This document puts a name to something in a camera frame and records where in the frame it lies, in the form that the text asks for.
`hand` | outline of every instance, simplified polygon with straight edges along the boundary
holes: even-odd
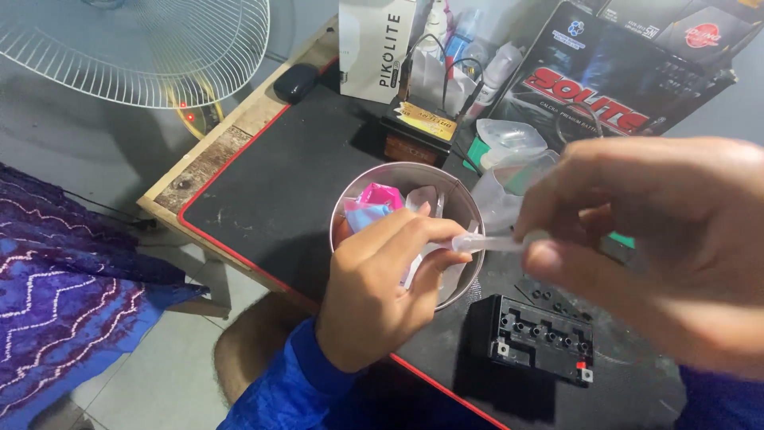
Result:
[[[429,209],[427,204],[420,213]],[[326,358],[343,372],[357,372],[428,324],[443,271],[472,256],[439,249],[424,258],[409,291],[399,286],[400,279],[427,243],[463,233],[454,221],[401,209],[344,240],[332,257],[316,321],[316,340]]]
[[[555,240],[531,276],[600,305],[680,363],[764,378],[764,151],[722,138],[612,138],[568,147],[525,196],[516,238]],[[591,246],[636,239],[645,273]]]

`black desk mat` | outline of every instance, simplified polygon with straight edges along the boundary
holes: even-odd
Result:
[[[329,221],[342,191],[382,164],[385,105],[338,94],[330,67],[181,211],[180,222],[295,292],[320,302],[329,278]],[[465,136],[463,146],[471,142]],[[455,155],[446,171],[472,188],[477,175]],[[595,315],[594,384],[581,389],[466,353],[469,304],[501,293],[525,298],[515,256],[489,252],[481,288],[440,311],[393,358],[455,399],[512,430],[670,428],[684,402],[675,367],[606,314]]]

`purple patterned cloth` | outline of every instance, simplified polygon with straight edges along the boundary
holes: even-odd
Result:
[[[0,164],[0,429],[132,351],[165,308],[206,288],[135,251],[63,191]]]

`white fan guard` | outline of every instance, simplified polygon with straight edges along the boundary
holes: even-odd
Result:
[[[177,109],[245,85],[265,54],[268,0],[0,0],[0,53],[128,105]]]

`white box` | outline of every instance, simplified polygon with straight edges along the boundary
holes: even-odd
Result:
[[[416,0],[340,0],[341,93],[390,103],[398,93]]]

